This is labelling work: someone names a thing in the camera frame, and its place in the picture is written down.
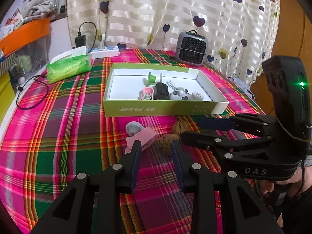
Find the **person's right hand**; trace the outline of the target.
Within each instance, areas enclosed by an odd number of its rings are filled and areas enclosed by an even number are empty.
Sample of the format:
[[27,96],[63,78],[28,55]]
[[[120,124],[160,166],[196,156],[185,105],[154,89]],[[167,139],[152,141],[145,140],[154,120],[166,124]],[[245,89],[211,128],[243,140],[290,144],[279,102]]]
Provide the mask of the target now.
[[301,168],[297,168],[293,176],[285,181],[265,181],[259,180],[259,187],[263,194],[267,194],[268,192],[272,192],[276,185],[289,185],[291,184],[287,194],[289,197],[295,197],[298,194],[305,192],[311,187],[311,166],[305,167],[305,178],[303,179]]

